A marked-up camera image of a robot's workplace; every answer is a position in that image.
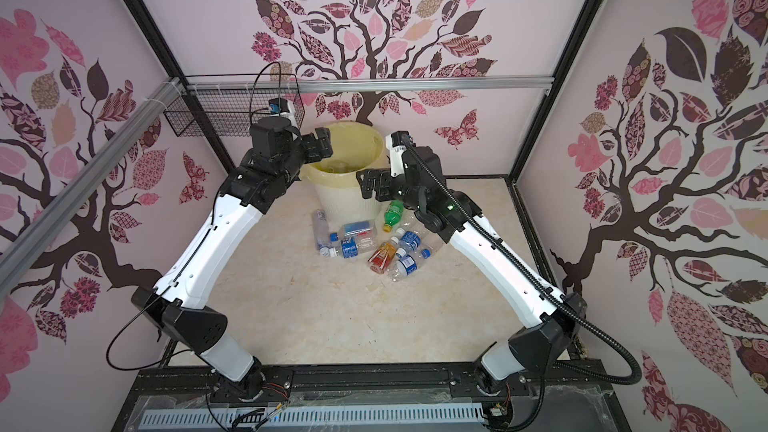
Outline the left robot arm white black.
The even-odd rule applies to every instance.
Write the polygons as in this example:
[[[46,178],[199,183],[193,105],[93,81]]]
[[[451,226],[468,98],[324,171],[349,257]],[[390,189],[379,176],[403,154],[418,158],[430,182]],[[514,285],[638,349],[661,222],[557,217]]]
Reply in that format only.
[[[227,317],[209,307],[208,300],[251,228],[304,165],[331,157],[333,149],[327,128],[303,135],[281,115],[259,119],[249,133],[252,147],[221,184],[207,221],[171,269],[149,288],[138,288],[132,302],[161,332],[253,395],[262,382],[260,362],[232,337]]]

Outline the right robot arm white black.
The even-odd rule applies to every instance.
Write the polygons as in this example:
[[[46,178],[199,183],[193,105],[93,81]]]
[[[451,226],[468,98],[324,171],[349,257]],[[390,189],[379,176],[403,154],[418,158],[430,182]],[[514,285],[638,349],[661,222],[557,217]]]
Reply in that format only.
[[[389,168],[364,169],[356,178],[363,198],[400,200],[413,210],[422,225],[484,274],[518,316],[522,328],[476,362],[486,386],[520,372],[546,373],[579,331],[584,301],[564,295],[510,250],[480,207],[447,186],[430,148],[396,146]]]

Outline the barcode blue label bottle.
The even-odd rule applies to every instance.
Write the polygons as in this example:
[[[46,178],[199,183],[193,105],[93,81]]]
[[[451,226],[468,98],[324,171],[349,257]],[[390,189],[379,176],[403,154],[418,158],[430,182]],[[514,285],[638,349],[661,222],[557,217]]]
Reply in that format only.
[[[411,252],[397,255],[389,266],[389,276],[393,281],[400,281],[421,269],[433,255],[429,247],[423,247]]]

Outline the red yellow label bottle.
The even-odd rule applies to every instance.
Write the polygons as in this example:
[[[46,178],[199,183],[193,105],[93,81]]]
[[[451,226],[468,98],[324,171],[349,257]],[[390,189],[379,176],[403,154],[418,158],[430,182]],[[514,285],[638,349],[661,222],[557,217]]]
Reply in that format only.
[[[367,261],[369,269],[374,273],[384,274],[396,255],[399,242],[400,239],[396,236],[382,242]]]

